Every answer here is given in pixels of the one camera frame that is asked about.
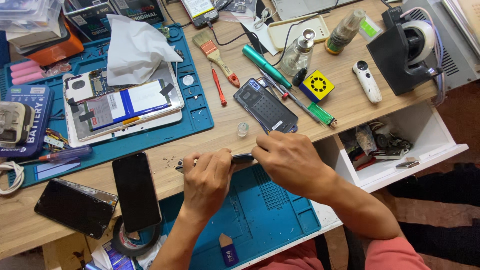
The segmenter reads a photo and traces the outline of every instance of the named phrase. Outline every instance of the smartphone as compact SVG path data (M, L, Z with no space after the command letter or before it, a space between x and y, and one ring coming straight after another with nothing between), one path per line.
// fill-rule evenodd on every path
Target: smartphone
M247 162L252 162L255 158L252 156L252 153L246 153L246 154L238 154L238 155L233 155L232 156L232 163L234 164L241 164L241 163L247 163ZM178 172L183 173L183 165L175 167L175 169Z
M92 238L100 239L112 219L116 195L53 178L34 211Z
M125 231L133 233L162 221L147 154L112 162Z
M202 27L220 17L210 0L180 1L195 27Z

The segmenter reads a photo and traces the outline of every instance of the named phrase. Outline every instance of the blue silicone repair mat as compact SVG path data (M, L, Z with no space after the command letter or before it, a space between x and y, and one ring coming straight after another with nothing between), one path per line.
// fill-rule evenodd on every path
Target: blue silicone repair mat
M162 234L169 234L183 193L159 202ZM211 218L193 249L190 269L231 269L321 228L310 200L273 183L260 164L233 174L222 208ZM240 262L225 266L218 238L229 236Z
M183 100L185 101L185 106L181 109L182 119L179 122L172 124L164 125L159 128L148 129L144 132L138 132L131 135L126 135L118 138L112 138L105 142L100 142L97 144L92 144L93 155L81 160L81 166L71 169L66 172L62 172L56 175L52 175L48 178L35 179L34 169L40 163L32 163L24 166L25 172L25 181L22 187L36 184L38 182L50 179L52 177L57 177L59 175L68 174L86 167L90 167L114 158L121 157L142 149L153 147L174 139L178 139L187 135L194 134L196 132L212 128L214 126L212 114L208 108L208 104L205 99L204 91L200 80L198 79L198 74L193 63L192 56L188 49L187 40L181 27L175 25L169 25L170 28L170 38L168 38L169 44L175 45L175 49L182 51L185 60L182 63L178 64L178 72L181 74L179 76L178 84L181 89ZM72 65L72 70L70 73L74 75L82 74L89 72L98 68L103 68L107 66L107 54L99 55L100 51L97 48L98 45L110 42L109 38L89 42L84 44L84 51L81 53L83 60L80 55L70 58ZM103 47L103 50L108 50L108 46ZM7 89L12 85L12 77L10 76L10 66L15 63L8 63L4 65L3 70L0 70L0 93L1 100L4 100ZM182 71L193 70L193 72L180 73ZM191 75L194 78L194 83L190 86L186 86L182 82L182 78L186 75ZM36 80L30 82L29 84L33 85L48 85L51 90L54 91L54 101L51 113L56 113L60 109L64 109L63 105L63 84L62 84L62 74L48 77L42 80ZM203 117L195 117L201 111ZM48 122L48 127L60 132L64 137L67 137L67 124L65 120L61 121L50 121ZM44 150L40 155L46 155L48 152ZM15 179L15 173L13 171L9 172L9 182L13 183Z

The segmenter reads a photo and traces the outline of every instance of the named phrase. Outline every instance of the white drawer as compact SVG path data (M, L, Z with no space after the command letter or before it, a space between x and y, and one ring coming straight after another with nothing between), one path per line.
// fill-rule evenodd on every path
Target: white drawer
M401 160L377 160L373 165L355 171L338 135L315 142L322 160L350 183L367 192L375 191L404 177L428 168L468 149L456 144L437 110L422 102L387 115L399 134L413 148ZM410 169L397 169L406 157L415 157L420 164Z

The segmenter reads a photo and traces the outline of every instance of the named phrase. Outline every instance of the hand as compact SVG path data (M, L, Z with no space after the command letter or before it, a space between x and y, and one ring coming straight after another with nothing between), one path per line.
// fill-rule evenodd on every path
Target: hand
M208 220L220 209L230 189L234 164L231 150L191 153L183 159L184 200L180 213L199 223Z
M340 181L338 174L322 162L305 135L278 131L259 135L252 155L272 181L309 199L323 201Z

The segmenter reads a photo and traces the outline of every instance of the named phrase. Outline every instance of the pink battery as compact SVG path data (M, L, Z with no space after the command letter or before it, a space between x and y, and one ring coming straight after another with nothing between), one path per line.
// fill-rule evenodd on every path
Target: pink battery
M23 76L23 77L20 77L20 78L13 79L12 83L16 86L17 85L23 85L23 84L26 84L28 82L35 81L35 80L38 80L38 79L43 79L43 78L46 78L46 77L47 77L47 75L45 74L45 72L37 72L37 73L29 74L27 76Z
M19 71L14 71L10 75L13 79L20 78L22 76L27 76L29 74L37 73L37 72L45 72L45 70L40 66L29 67L26 69L21 69Z
M40 65L39 63L30 60L30 61L22 62L20 64L12 65L12 66L10 66L10 70L15 72L15 71L19 71L19 70L22 70L22 69L26 69L26 68L34 67L34 66L39 66L39 65Z

